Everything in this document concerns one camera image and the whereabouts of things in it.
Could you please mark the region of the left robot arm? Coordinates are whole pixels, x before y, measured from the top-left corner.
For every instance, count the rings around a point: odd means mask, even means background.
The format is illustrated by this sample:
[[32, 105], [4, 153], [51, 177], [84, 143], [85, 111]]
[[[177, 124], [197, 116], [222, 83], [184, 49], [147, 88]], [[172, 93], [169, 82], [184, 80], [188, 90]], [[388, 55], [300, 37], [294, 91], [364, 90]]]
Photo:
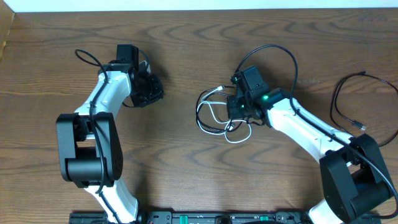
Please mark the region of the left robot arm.
[[56, 120], [60, 172], [63, 179], [86, 190], [102, 206], [102, 212], [73, 212], [70, 223], [147, 223], [122, 178], [123, 152], [115, 120], [125, 104], [143, 108], [164, 97], [162, 82], [151, 72], [143, 52], [132, 44], [119, 44], [116, 58], [99, 68], [98, 82], [88, 99], [73, 113]]

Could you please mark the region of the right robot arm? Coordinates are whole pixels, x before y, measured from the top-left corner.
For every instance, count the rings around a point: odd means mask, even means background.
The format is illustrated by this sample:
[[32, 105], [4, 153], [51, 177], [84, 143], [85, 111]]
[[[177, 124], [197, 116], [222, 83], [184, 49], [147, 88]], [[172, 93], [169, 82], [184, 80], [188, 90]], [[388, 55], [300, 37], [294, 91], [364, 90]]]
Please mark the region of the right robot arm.
[[227, 99], [233, 121], [260, 119], [306, 150], [320, 166], [324, 198], [308, 211], [312, 223], [353, 223], [382, 219], [371, 210], [397, 198], [376, 141], [354, 137], [326, 124], [282, 89], [238, 90]]

